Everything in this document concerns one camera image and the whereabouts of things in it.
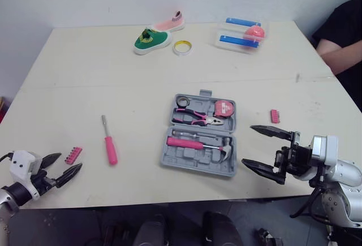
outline roll of tape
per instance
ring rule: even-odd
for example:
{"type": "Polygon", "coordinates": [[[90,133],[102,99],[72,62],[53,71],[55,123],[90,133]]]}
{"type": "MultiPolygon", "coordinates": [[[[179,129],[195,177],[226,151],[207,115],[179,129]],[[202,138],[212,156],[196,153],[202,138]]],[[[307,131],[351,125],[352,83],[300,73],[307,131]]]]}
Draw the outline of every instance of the roll of tape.
{"type": "Polygon", "coordinates": [[[185,109],[190,104],[190,100],[185,96],[180,96],[176,99],[176,104],[180,108],[185,109]]]}
{"type": "Polygon", "coordinates": [[[191,52],[192,44],[189,41],[177,41],[174,44],[173,50],[176,55],[188,55],[191,52]],[[176,49],[179,45],[187,45],[189,48],[187,51],[179,51],[176,49]]]}

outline pliers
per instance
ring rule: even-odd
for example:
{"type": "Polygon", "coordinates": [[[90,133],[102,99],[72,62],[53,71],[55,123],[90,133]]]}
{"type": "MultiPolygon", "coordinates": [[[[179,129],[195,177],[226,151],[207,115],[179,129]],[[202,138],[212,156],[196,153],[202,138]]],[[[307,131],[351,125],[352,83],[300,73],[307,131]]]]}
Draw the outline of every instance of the pliers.
{"type": "Polygon", "coordinates": [[[221,126],[224,122],[215,117],[209,117],[206,113],[197,112],[192,109],[175,109],[177,113],[185,113],[189,116],[193,116],[198,120],[181,120],[177,118],[173,118],[172,121],[174,123],[184,123],[184,124],[191,124],[191,125],[198,125],[198,126],[206,126],[207,124],[213,124],[215,126],[221,126]]]}

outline pink shoe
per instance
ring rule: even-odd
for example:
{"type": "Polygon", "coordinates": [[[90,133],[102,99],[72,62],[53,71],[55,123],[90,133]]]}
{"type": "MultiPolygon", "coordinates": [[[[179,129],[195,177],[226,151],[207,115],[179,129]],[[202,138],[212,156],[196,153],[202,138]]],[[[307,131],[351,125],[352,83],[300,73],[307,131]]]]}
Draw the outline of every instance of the pink shoe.
{"type": "Polygon", "coordinates": [[[177,31],[185,27],[185,19],[182,17],[181,11],[177,11],[171,20],[165,21],[163,23],[155,24],[152,26],[152,29],[157,31],[177,31]]]}

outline green shoe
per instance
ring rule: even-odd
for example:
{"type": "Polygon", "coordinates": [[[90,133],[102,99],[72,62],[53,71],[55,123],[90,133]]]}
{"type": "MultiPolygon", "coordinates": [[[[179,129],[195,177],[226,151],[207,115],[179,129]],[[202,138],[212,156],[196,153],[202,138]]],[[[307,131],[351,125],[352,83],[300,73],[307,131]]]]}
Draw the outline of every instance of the green shoe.
{"type": "Polygon", "coordinates": [[[146,28],[135,42],[133,50],[138,55],[144,55],[152,50],[163,48],[170,44],[172,36],[170,32],[157,32],[146,28]]]}

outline plastic container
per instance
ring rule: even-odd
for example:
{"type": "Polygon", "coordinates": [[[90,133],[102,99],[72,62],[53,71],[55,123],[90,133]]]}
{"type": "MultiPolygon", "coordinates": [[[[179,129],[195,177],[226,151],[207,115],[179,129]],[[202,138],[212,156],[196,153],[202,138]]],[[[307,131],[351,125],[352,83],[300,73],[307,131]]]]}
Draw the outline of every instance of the plastic container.
{"type": "Polygon", "coordinates": [[[257,52],[266,39],[268,25],[265,22],[226,18],[219,23],[215,46],[242,53],[257,52]]]}
{"type": "Polygon", "coordinates": [[[232,100],[213,98],[211,95],[212,92],[210,90],[201,90],[199,96],[188,94],[177,94],[175,96],[170,118],[170,123],[172,125],[167,130],[165,143],[163,145],[161,156],[162,165],[228,177],[236,174],[236,139],[232,135],[236,127],[235,102],[232,100]],[[189,99],[189,105],[186,107],[187,109],[206,113],[208,116],[213,116],[215,102],[219,100],[232,103],[234,106],[234,113],[230,117],[222,119],[224,121],[223,125],[207,124],[206,126],[200,126],[195,124],[173,123],[172,120],[174,118],[188,121],[195,120],[195,118],[189,115],[175,112],[175,109],[178,108],[176,99],[181,96],[185,96],[189,99]],[[175,137],[173,131],[185,133],[183,136],[177,136],[176,138],[178,139],[198,141],[205,145],[217,147],[223,146],[225,137],[228,137],[231,140],[230,143],[232,146],[230,156],[228,159],[222,161],[224,154],[217,149],[192,149],[168,146],[168,137],[175,137]]]}

